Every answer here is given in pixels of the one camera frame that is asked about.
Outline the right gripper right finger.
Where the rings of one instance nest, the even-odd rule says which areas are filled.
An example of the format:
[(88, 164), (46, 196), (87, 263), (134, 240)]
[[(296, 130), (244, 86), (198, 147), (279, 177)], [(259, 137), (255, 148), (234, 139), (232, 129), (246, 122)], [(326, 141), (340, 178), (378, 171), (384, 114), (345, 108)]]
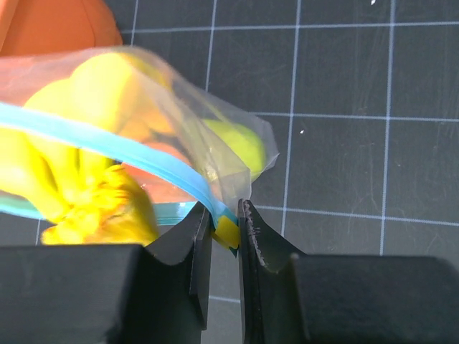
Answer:
[(245, 343), (456, 343), (458, 271), (437, 257), (306, 254), (238, 204)]

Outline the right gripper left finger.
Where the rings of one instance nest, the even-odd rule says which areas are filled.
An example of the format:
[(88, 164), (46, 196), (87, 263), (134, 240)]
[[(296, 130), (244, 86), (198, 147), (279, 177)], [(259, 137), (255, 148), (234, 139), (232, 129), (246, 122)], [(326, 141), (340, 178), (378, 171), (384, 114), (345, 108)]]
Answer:
[(195, 204), (153, 244), (1, 248), (3, 343), (199, 343), (212, 218)]

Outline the yellow banana bunch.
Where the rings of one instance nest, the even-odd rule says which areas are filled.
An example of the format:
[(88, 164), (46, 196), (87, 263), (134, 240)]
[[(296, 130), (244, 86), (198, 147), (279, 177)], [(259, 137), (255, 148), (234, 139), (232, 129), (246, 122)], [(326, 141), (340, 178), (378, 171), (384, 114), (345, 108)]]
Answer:
[[(146, 81), (169, 87), (152, 64), (115, 49), (67, 72), (49, 70), (15, 89), (16, 103), (138, 142), (171, 126), (146, 94)], [(142, 244), (158, 238), (145, 190), (120, 161), (95, 150), (3, 125), (1, 190), (28, 200), (51, 223), (43, 244)]]

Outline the green pear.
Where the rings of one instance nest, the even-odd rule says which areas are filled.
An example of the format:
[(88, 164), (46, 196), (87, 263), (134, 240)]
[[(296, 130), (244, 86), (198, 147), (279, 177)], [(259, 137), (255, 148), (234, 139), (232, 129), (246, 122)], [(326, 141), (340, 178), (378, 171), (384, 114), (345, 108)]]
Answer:
[(256, 180), (266, 164), (265, 145), (260, 136), (244, 125), (204, 119), (212, 130), (250, 169), (251, 181)]

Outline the clear zip top bag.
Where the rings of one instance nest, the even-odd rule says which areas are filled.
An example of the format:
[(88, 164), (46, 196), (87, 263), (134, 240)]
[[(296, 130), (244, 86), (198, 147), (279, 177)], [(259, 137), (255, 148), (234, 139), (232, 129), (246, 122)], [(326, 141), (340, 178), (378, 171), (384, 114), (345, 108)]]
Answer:
[(195, 204), (223, 247), (278, 157), (269, 122), (130, 46), (1, 59), (1, 211), (40, 241), (149, 245)]

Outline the peach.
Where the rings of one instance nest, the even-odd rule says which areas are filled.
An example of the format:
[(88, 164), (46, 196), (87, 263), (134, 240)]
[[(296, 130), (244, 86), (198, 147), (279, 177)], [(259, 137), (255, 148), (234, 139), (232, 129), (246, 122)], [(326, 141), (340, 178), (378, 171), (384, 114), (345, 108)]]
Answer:
[[(143, 144), (155, 151), (161, 151), (165, 154), (175, 157), (182, 163), (192, 167), (190, 158), (182, 153), (179, 148), (176, 148), (172, 143), (167, 143), (159, 140), (145, 140)], [(172, 204), (195, 202), (196, 199), (178, 187), (169, 180), (163, 179), (162, 176), (166, 170), (165, 167), (147, 171), (144, 168), (139, 168), (126, 162), (121, 163), (126, 172), (136, 180), (139, 186), (148, 194), (148, 197), (154, 204)]]

